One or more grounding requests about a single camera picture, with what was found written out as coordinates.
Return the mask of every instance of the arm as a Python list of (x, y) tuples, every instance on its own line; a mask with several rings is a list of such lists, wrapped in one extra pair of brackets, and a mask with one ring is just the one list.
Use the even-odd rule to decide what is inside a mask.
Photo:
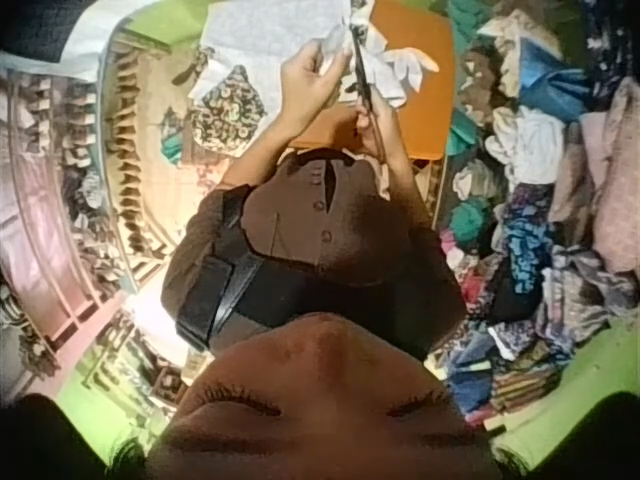
[(227, 170), (220, 185), (200, 203), (189, 220), (187, 231), (173, 253), (162, 288), (161, 302), (174, 318), (193, 287), (205, 256), (213, 251), (222, 224), (224, 192), (241, 185), (260, 185), (269, 179), (289, 142), (300, 135), (316, 118), (338, 86), (350, 55), (342, 52), (334, 58), (322, 76), (320, 44), (307, 45), (282, 65), (282, 110), (276, 120)]
[(394, 108), (371, 87), (373, 112), (367, 112), (358, 104), (357, 129), (362, 136), (362, 143), (374, 156), (380, 158), (371, 125), (371, 115), (376, 117), (380, 129), (380, 137), (384, 144), (386, 163), (389, 169), (389, 193), (391, 201), (400, 205), (405, 212), (411, 227), (431, 228), (431, 217), (420, 196), (411, 161), (402, 140), (402, 133), (398, 123), (398, 116)]
[(227, 170), (219, 188), (256, 186), (266, 182), (287, 145), (302, 134), (338, 87), (349, 64), (350, 53), (338, 53), (324, 75), (320, 43), (311, 41), (282, 64), (282, 110), (276, 120)]

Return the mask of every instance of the orange table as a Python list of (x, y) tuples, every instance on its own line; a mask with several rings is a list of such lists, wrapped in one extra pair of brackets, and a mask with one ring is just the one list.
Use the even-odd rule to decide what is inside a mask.
[[(446, 18), (377, 0), (372, 23), (387, 38), (387, 49), (414, 47), (433, 58), (440, 71), (425, 72), (420, 92), (408, 89), (407, 103), (399, 109), (400, 126), (412, 159), (443, 158), (451, 123), (454, 90), (454, 54), (451, 28)], [(323, 111), (294, 142), (294, 147), (359, 147), (354, 136), (353, 108), (338, 104)]]

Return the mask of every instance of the scissors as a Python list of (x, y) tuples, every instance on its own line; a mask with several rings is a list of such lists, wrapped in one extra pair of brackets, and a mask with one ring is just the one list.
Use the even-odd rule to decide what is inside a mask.
[(362, 105), (367, 111), (367, 116), (373, 127), (373, 136), (376, 142), (376, 149), (378, 150), (379, 161), (386, 163), (387, 155), (384, 149), (384, 143), (382, 142), (382, 135), (380, 134), (380, 127), (378, 126), (378, 119), (373, 111), (373, 102), (371, 101), (371, 85), (367, 82), (367, 73), (364, 69), (364, 62), (362, 61), (362, 52), (360, 51), (360, 42), (358, 40), (358, 33), (356, 28), (352, 25), (350, 27), (351, 36), (353, 37), (353, 50), (355, 53), (356, 61), (356, 91), (362, 99)]

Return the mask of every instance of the hand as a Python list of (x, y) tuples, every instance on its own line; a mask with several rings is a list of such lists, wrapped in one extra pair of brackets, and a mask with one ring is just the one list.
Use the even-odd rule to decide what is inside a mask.
[(302, 134), (338, 88), (349, 65), (350, 52), (338, 53), (324, 75), (317, 73), (322, 64), (320, 42), (312, 40), (282, 64), (282, 110), (278, 124), (292, 138)]
[[(396, 110), (380, 95), (375, 85), (371, 85), (371, 103), (373, 115), (376, 117), (378, 129), (380, 130), (387, 162), (406, 162), (407, 152), (402, 141), (402, 132), (400, 131)], [(358, 98), (356, 111), (358, 112), (356, 129), (362, 137), (364, 148), (374, 157), (381, 158), (381, 152), (378, 151), (376, 144), (375, 127), (371, 123), (369, 112), (364, 108), (361, 98)]]

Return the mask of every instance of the white fabric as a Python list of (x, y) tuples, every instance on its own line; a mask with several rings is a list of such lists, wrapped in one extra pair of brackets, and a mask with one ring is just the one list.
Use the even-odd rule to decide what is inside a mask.
[(503, 57), (500, 67), (500, 90), (507, 97), (520, 93), (520, 42), (526, 38), (544, 48), (557, 59), (562, 59), (560, 42), (556, 36), (534, 22), (521, 10), (514, 10), (508, 17), (494, 17), (478, 30), (478, 35), (495, 38), (495, 46)]
[(564, 123), (555, 117), (521, 106), (493, 111), (495, 135), (487, 138), (487, 151), (505, 165), (509, 189), (518, 183), (554, 183), (564, 153)]
[[(368, 33), (361, 52), (367, 80), (391, 105), (403, 105), (407, 94), (402, 81), (419, 90), (422, 70), (438, 71), (438, 65), (413, 48), (385, 50), (387, 40), (370, 24), (374, 4), (375, 0), (370, 0), (355, 12), (351, 11), (350, 0), (234, 0), (210, 5), (200, 45), (215, 53), (189, 97), (196, 103), (201, 101), (235, 65), (243, 65), (267, 111), (255, 139), (280, 112), (280, 65), (309, 40), (322, 39), (324, 62), (319, 73), (323, 74), (340, 49), (353, 48), (347, 25), (365, 25)], [(345, 91), (355, 83), (354, 65), (355, 57), (342, 81), (341, 102), (357, 98), (355, 92)]]

